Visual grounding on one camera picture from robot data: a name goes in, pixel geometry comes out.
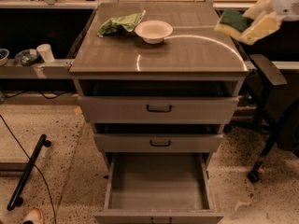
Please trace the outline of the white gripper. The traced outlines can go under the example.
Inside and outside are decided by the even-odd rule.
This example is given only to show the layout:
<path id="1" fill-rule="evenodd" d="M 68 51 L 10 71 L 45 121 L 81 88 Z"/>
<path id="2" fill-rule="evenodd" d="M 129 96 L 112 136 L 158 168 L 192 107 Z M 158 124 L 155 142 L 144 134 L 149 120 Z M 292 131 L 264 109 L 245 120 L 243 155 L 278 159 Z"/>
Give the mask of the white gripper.
<path id="1" fill-rule="evenodd" d="M 259 0 L 243 16 L 253 23 L 239 37 L 239 41 L 253 45 L 280 29 L 284 21 L 299 21 L 299 0 Z"/>

